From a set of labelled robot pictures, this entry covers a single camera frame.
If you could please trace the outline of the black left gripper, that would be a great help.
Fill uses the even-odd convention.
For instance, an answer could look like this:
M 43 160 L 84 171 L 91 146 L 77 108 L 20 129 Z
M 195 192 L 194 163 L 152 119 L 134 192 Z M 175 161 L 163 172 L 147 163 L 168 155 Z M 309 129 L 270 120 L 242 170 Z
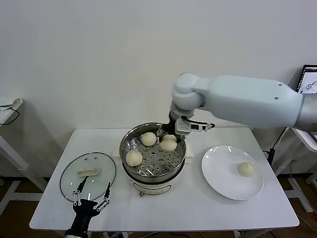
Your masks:
M 91 219 L 98 215 L 98 211 L 102 211 L 110 203 L 110 182 L 108 182 L 103 200 L 100 204 L 95 201 L 81 199 L 80 195 L 87 179 L 88 176 L 85 176 L 79 183 L 77 189 L 72 193 L 73 210 L 76 215 L 71 227 L 65 232 L 66 235 L 87 235 Z

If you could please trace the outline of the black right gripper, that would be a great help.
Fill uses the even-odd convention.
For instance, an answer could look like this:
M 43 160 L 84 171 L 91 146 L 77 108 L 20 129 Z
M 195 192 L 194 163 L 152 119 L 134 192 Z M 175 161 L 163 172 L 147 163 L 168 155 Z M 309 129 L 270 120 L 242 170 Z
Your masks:
M 181 141 L 180 135 L 176 135 L 176 121 L 179 119 L 179 116 L 175 114 L 174 112 L 169 112 L 168 115 L 169 122 L 166 124 L 163 124 L 158 129 L 158 137 L 164 137 L 166 134 L 173 135 L 173 140 L 176 143 L 179 143 Z

